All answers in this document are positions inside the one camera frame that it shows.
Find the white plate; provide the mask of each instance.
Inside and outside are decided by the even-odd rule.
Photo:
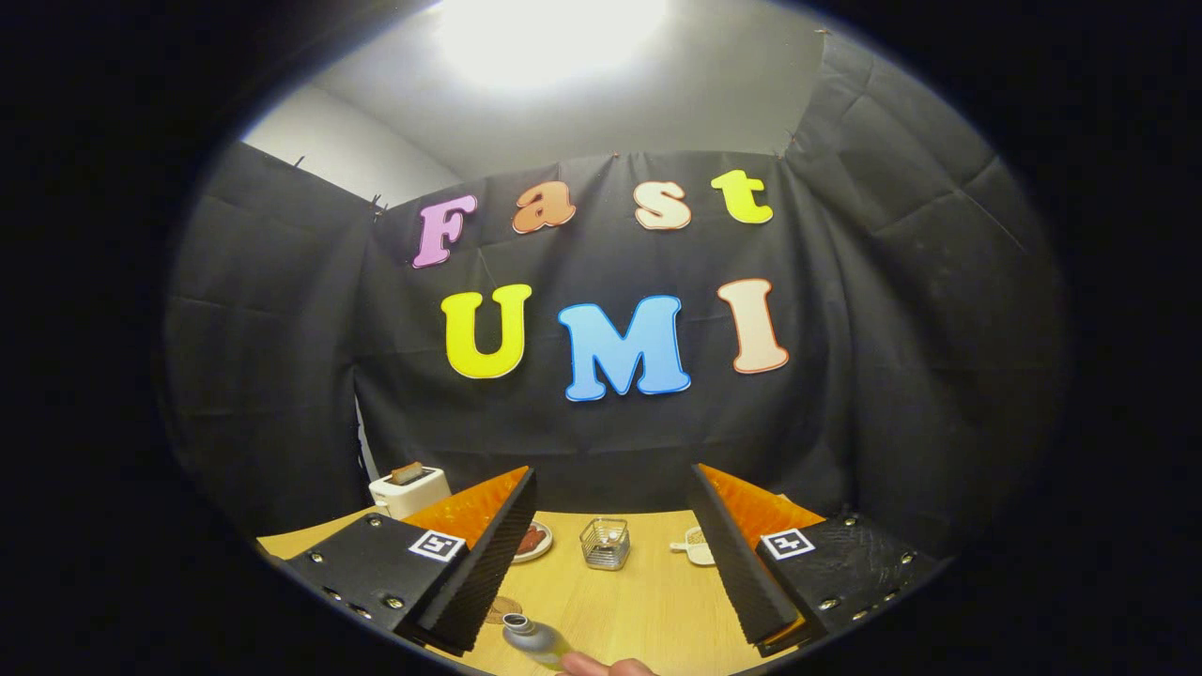
[[[531,521],[530,524],[537,528],[538,530],[546,533],[547,536],[543,538],[541,542],[538,542],[538,546],[535,547],[534,551],[513,557],[513,563],[522,563],[524,561],[538,558],[542,555],[547,553],[547,550],[551,548],[551,528],[547,528],[546,526],[538,523],[537,521]]]

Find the brown coaster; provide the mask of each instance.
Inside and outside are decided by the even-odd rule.
[[[493,599],[493,605],[488,609],[488,616],[484,617],[484,622],[489,624],[500,624],[501,616],[508,612],[522,612],[522,606],[513,599],[496,597]]]

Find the foam letter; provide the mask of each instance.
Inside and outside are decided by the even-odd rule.
[[[517,368],[525,352],[525,300],[531,289],[525,284],[510,284],[493,291],[493,300],[501,306],[501,346],[490,355],[476,350],[476,308],[483,296],[476,292],[456,293],[442,301],[447,315],[447,361],[451,368],[468,378],[500,378]]]
[[[768,223],[772,218],[772,207],[755,203],[752,190],[763,190],[763,182],[758,178],[748,178],[743,170],[731,170],[722,176],[709,182],[712,188],[722,191],[726,198],[726,210],[731,212],[734,220],[739,223]]]
[[[692,212],[682,200],[684,189],[673,182],[648,180],[635,188],[635,218],[647,230],[679,230],[692,220]]]
[[[789,362],[789,352],[776,344],[772,330],[768,291],[772,291],[772,283],[767,279],[739,279],[718,289],[718,297],[730,303],[734,315],[734,332],[739,338],[734,370],[739,373],[763,373]]]
[[[413,256],[413,267],[446,262],[451,257],[451,251],[442,245],[442,238],[446,237],[447,242],[459,239],[459,235],[463,233],[463,214],[475,210],[476,197],[472,195],[422,209],[422,245]]]
[[[534,232],[545,225],[564,225],[576,207],[567,196],[567,184],[560,180],[540,183],[518,197],[518,213],[513,214],[513,230],[518,235]]]
[[[639,301],[630,320],[626,336],[619,336],[609,318],[597,306],[585,303],[564,308],[559,324],[567,327],[572,339],[572,384],[565,392],[573,402],[593,402],[605,397],[605,385],[596,378],[596,369],[605,372],[619,395],[630,391],[638,360],[643,360],[643,376],[638,391],[644,395],[667,395],[689,387],[689,374],[680,368],[677,349],[676,315],[680,298],[650,296]]]

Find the white ceiling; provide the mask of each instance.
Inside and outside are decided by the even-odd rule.
[[[623,66],[514,90],[452,67],[445,18],[440,5],[410,16],[313,85],[464,180],[613,152],[783,152],[822,53],[821,25],[792,8],[667,0]],[[545,40],[547,59],[573,43],[571,30],[535,22],[524,37]]]

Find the wooden table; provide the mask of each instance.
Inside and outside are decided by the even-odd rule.
[[[374,510],[258,541],[269,553],[290,558]],[[595,516],[629,522],[631,550],[621,570],[584,565],[578,538]],[[563,631],[576,650],[607,664],[636,657],[662,676],[719,676],[768,662],[743,638],[718,569],[694,565],[684,552],[668,550],[670,542],[683,541],[684,532],[697,526],[692,511],[540,511],[535,521],[551,529],[551,550],[534,561],[511,565],[498,595],[518,601],[531,619]],[[499,676],[551,674],[510,647],[499,624],[484,623],[476,648],[451,659]]]

